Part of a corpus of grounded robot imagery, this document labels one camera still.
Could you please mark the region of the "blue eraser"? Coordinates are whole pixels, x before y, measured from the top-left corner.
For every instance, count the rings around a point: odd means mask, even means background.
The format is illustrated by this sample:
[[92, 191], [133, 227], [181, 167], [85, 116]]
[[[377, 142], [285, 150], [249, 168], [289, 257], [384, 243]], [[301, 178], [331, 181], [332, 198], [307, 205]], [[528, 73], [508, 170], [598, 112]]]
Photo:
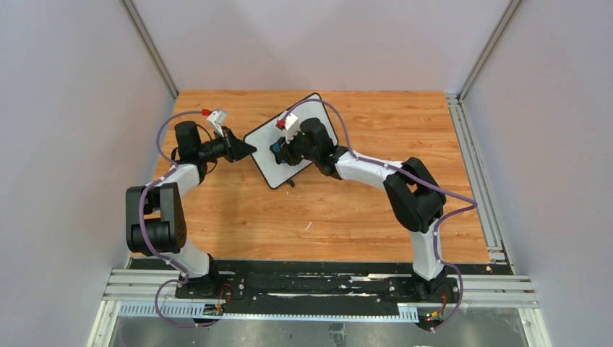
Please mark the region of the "blue eraser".
[[284, 159], [283, 159], [283, 153], [282, 153], [282, 146], [283, 146], [284, 141], [283, 140], [278, 140], [276, 142], [274, 142], [271, 146], [270, 146], [270, 151], [274, 156], [275, 162], [280, 165], [282, 163], [285, 163]]

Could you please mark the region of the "small whiteboard black frame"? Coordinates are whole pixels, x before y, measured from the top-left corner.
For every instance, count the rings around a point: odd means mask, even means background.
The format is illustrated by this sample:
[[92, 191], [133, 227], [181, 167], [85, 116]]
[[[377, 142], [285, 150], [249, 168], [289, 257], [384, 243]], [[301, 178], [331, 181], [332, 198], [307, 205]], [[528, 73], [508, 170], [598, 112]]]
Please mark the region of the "small whiteboard black frame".
[[[338, 137], [333, 129], [330, 116], [325, 110], [325, 105], [321, 103], [321, 95], [312, 93], [299, 102], [297, 108], [291, 113], [299, 118], [300, 124], [309, 118], [318, 118], [326, 126], [328, 134], [332, 137], [335, 146], [338, 146]], [[270, 146], [284, 137], [285, 132], [276, 127], [277, 120], [284, 117], [286, 111], [282, 111], [277, 116], [266, 121], [244, 137], [244, 141], [257, 148], [257, 152], [252, 154], [252, 158], [264, 177], [266, 184], [271, 189], [277, 189], [283, 184], [288, 183], [292, 178], [312, 164], [309, 160], [303, 160], [297, 166], [287, 164], [278, 165], [270, 151]]]

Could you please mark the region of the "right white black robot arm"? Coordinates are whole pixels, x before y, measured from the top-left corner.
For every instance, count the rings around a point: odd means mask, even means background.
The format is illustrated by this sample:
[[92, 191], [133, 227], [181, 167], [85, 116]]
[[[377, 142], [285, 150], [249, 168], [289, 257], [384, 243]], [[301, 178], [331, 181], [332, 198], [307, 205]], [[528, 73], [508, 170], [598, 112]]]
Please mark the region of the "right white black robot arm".
[[317, 118], [299, 121], [291, 114], [277, 120], [275, 126], [284, 133], [270, 147], [276, 163], [297, 166], [307, 160], [325, 176], [383, 190], [397, 221], [410, 232], [416, 292], [433, 294], [440, 288], [446, 275], [436, 224], [446, 199], [419, 159], [390, 162], [352, 153], [334, 144]]

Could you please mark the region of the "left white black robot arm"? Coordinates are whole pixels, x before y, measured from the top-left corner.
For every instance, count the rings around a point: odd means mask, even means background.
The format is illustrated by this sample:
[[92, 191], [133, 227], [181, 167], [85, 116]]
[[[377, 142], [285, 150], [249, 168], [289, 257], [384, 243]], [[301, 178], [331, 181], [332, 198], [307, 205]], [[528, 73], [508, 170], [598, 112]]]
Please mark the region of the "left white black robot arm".
[[156, 257], [178, 270], [187, 290], [211, 297], [223, 287], [220, 274], [213, 257], [188, 240], [181, 199], [205, 180], [210, 164], [221, 158], [235, 163], [257, 149], [225, 126], [204, 142], [200, 128], [195, 121], [178, 123], [169, 172], [126, 191], [126, 240], [131, 252]]

